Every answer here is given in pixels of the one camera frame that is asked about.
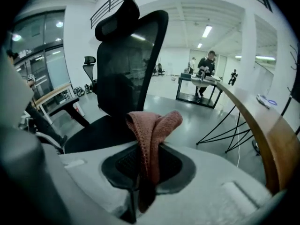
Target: metal legs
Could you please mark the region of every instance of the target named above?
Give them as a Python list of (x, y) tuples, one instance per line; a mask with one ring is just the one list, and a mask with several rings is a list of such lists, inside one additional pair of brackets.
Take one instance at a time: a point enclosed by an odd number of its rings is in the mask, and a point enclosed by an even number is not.
[[(231, 111), (230, 111), (230, 112), (222, 119), (222, 121), (220, 121), (220, 122), (218, 123), (218, 125), (215, 126), (215, 127), (214, 127), (214, 128), (213, 128), (213, 129), (212, 129), (212, 130), (204, 137), (204, 138), (206, 138), (206, 137), (207, 137), (208, 135), (210, 135), (210, 134), (218, 127), (218, 126), (220, 126), (220, 124), (221, 124), (221, 123), (229, 116), (229, 114), (234, 110), (234, 108), (235, 108), (235, 106), (234, 106), (234, 107), (232, 108), (232, 110), (231, 110)], [(217, 135), (217, 136), (215, 136), (215, 137), (212, 137), (212, 138), (209, 138), (209, 139), (206, 139), (206, 140), (204, 140), (204, 138), (202, 138), (199, 142), (196, 143), (196, 145), (199, 145), (200, 143), (210, 143), (210, 142), (215, 142), (215, 141), (219, 141), (219, 140), (223, 140), (223, 139), (232, 137), (231, 143), (230, 143), (230, 145), (228, 146), (228, 148), (227, 148), (227, 150), (225, 151), (225, 153), (227, 153), (227, 152), (229, 152), (229, 151), (231, 151), (231, 150), (233, 150), (233, 149), (235, 149), (235, 148), (241, 146), (244, 142), (248, 141), (251, 137), (253, 137), (253, 135), (250, 136), (249, 138), (247, 138), (247, 139), (246, 139), (245, 141), (243, 141), (242, 143), (240, 143), (241, 140), (243, 140), (244, 137), (245, 137), (251, 130), (248, 129), (248, 130), (245, 130), (245, 131), (243, 131), (243, 132), (236, 133), (238, 127), (240, 127), (240, 126), (242, 126), (242, 125), (244, 125), (244, 124), (246, 123), (246, 122), (243, 122), (242, 124), (239, 124), (239, 122), (240, 122), (240, 112), (239, 112), (239, 118), (238, 118), (238, 122), (237, 122), (236, 127), (230, 129), (230, 130), (227, 131), (227, 132), (224, 132), (224, 133), (222, 133), (222, 134), (220, 134), (220, 135)], [(234, 135), (227, 136), (227, 137), (222, 137), (222, 138), (213, 140), (214, 138), (220, 137), (220, 136), (222, 136), (222, 135), (224, 135), (224, 134), (226, 134), (226, 133), (229, 133), (229, 132), (231, 132), (231, 131), (233, 131), (233, 130), (235, 130), (235, 131), (234, 131)], [(231, 146), (234, 137), (235, 137), (236, 135), (240, 135), (240, 134), (244, 134), (244, 133), (246, 133), (246, 134), (241, 138), (241, 140), (239, 140), (237, 143), (235, 143), (233, 146)]]

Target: concrete floor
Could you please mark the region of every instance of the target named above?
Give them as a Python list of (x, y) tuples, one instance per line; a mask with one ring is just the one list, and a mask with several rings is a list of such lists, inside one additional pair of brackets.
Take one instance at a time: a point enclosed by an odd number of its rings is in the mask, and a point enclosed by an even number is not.
[[(163, 82), (163, 89), (158, 89), (159, 83)], [(174, 100), (176, 96), (177, 82), (173, 83), (171, 78), (153, 77), (148, 89), (148, 94), (144, 104), (144, 110), (165, 115), (172, 110), (177, 110), (183, 117), (183, 123), (167, 137), (166, 143), (172, 146), (186, 146), (210, 152), (221, 157), (224, 157), (234, 165), (237, 165), (240, 154), (239, 168), (250, 174), (262, 184), (266, 184), (264, 168), (261, 156), (256, 156), (256, 152), (252, 147), (252, 139), (238, 148), (225, 154), (231, 138), (202, 143), (196, 146), (196, 143), (207, 135), (227, 114), (218, 109), (211, 109), (199, 105), (189, 104), (181, 101)], [(209, 88), (205, 91), (204, 96), (209, 96)], [(222, 98), (220, 98), (219, 109), (223, 107)], [(100, 110), (97, 106), (97, 96), (94, 93), (86, 94), (80, 97), (80, 106), (85, 112), (85, 118), (90, 123), (106, 115), (105, 112)], [(228, 131), (236, 126), (236, 117), (229, 115), (227, 119), (210, 135), (208, 138), (217, 136), (225, 131)], [(61, 135), (71, 137), (82, 129), (82, 126), (76, 121), (72, 120), (70, 116), (62, 111), (52, 117), (54, 129)], [(248, 129), (247, 124), (241, 126), (239, 131)], [(224, 135), (233, 135), (234, 131)], [(238, 137), (234, 139), (232, 144), (238, 142)]]

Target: ceiling beam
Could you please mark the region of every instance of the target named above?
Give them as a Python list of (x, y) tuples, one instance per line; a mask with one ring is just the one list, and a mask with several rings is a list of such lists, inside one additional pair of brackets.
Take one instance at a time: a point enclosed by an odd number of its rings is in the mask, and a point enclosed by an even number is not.
[(213, 46), (210, 47), (209, 51), (214, 50), (218, 44), (230, 38), (233, 34), (235, 34), (235, 32), (239, 31), (240, 29), (241, 29), (241, 23), (239, 23), (237, 26), (233, 27), (228, 32), (226, 32), (225, 35), (223, 35), (217, 42), (214, 43)]
[(177, 11), (179, 13), (180, 20), (181, 20), (181, 26), (182, 26), (183, 35), (184, 35), (184, 41), (186, 43), (186, 47), (188, 47), (188, 31), (187, 31), (186, 22), (184, 20), (184, 14), (183, 14), (182, 5), (181, 5), (180, 1), (176, 2), (176, 8), (177, 8)]

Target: chair armrest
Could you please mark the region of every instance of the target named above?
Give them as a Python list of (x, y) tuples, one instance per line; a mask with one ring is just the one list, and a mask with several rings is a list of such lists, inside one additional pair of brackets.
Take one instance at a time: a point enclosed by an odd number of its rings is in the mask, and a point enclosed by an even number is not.
[(72, 118), (74, 118), (82, 126), (87, 127), (90, 123), (86, 119), (84, 119), (84, 117), (73, 107), (73, 104), (78, 101), (79, 101), (78, 97), (69, 99), (66, 102), (59, 104), (57, 107), (55, 107), (52, 111), (49, 112), (49, 115), (53, 116), (54, 114), (57, 114), (59, 111), (65, 110), (67, 113), (71, 115)]

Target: chair headrest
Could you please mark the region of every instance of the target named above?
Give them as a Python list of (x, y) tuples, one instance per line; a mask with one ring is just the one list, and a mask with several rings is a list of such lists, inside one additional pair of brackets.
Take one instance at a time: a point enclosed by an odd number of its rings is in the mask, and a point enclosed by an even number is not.
[(110, 17), (100, 21), (95, 28), (99, 41), (107, 41), (132, 31), (140, 17), (135, 0), (124, 0), (121, 7)]
[(88, 57), (84, 57), (84, 64), (91, 64), (91, 63), (95, 63), (96, 62), (96, 58), (88, 56)]

